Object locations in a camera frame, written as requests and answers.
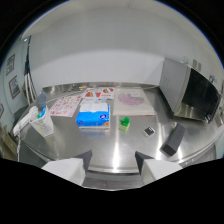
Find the metal countertop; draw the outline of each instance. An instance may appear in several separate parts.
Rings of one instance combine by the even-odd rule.
[[[47,101],[68,95],[72,91],[78,91],[78,87],[82,85],[88,85],[88,87],[123,86],[143,89],[150,87],[150,85],[130,83],[80,83],[53,86],[44,88]],[[64,92],[71,88],[73,88],[71,92]],[[109,130],[79,129],[76,124],[78,107],[71,118],[51,117],[54,123],[53,135],[43,138],[28,124],[21,131],[21,139],[34,151],[51,160],[67,159],[92,150],[93,157],[89,170],[109,173],[138,173],[135,151],[158,160],[182,163],[208,149],[223,133],[224,125],[218,127],[215,119],[210,124],[206,124],[203,121],[173,117],[159,87],[144,89],[144,91],[154,107],[156,115],[130,116],[130,127],[127,132],[119,130],[119,119],[123,116],[112,116],[113,100],[107,100],[107,103],[111,106],[111,126]],[[32,106],[37,105],[37,101],[38,98],[27,108],[24,115]],[[55,101],[50,101],[47,104],[48,108]],[[160,151],[160,147],[177,122],[186,128],[185,135],[177,153],[168,157]],[[142,133],[147,127],[152,127],[155,130],[155,133],[149,138],[145,138]]]

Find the blue box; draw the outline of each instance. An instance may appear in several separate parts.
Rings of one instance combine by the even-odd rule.
[[[76,118],[79,128],[109,128],[110,127],[110,105],[108,112],[79,112]]]

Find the green object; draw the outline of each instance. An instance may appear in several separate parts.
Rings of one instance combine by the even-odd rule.
[[[130,124],[130,119],[129,117],[125,117],[123,119],[120,119],[120,124],[123,125],[123,126],[128,126],[128,124]]]
[[[130,126],[130,119],[129,117],[125,117],[120,119],[120,130],[127,131]]]

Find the white wall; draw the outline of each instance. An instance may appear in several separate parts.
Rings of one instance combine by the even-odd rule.
[[[93,9],[64,18],[32,36],[31,73],[38,93],[42,87],[73,82],[158,85],[164,57],[180,61],[186,56],[190,64],[193,59],[202,64],[205,77],[215,75],[220,89],[222,66],[211,47],[199,40],[171,20],[141,9]]]
[[[2,103],[4,107],[4,113],[0,122],[2,123],[2,126],[7,125],[7,131],[10,131],[12,128],[15,120],[14,113],[27,105],[27,100],[22,91],[27,46],[27,42],[18,39],[6,55],[0,72],[0,103]],[[15,54],[14,70],[6,76],[7,60],[13,54]],[[20,93],[12,99],[9,89],[9,81],[15,76],[17,76]]]

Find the small black object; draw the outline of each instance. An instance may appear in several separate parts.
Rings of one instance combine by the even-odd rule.
[[[169,156],[174,155],[183,139],[185,128],[180,124],[177,124],[173,131],[170,133],[167,140],[161,147],[161,150],[167,153]]]
[[[88,171],[88,167],[89,167],[89,163],[90,163],[90,160],[92,158],[92,150],[88,151],[88,152],[84,152],[82,154],[79,154],[77,156],[74,156],[73,158],[79,158],[79,159],[83,159],[83,163],[84,163],[84,169],[85,169],[85,172],[87,173]]]
[[[152,128],[150,128],[150,127],[146,128],[146,129],[143,131],[143,133],[144,133],[144,135],[145,135],[146,137],[149,137],[149,136],[152,135],[154,132],[155,132],[155,131],[154,131]]]
[[[139,170],[139,173],[141,175],[142,173],[142,166],[143,166],[143,162],[145,159],[154,159],[153,157],[150,157],[150,156],[147,156],[141,152],[138,152],[136,151],[135,152],[135,159],[136,159],[136,162],[137,162],[137,165],[138,165],[138,170]]]

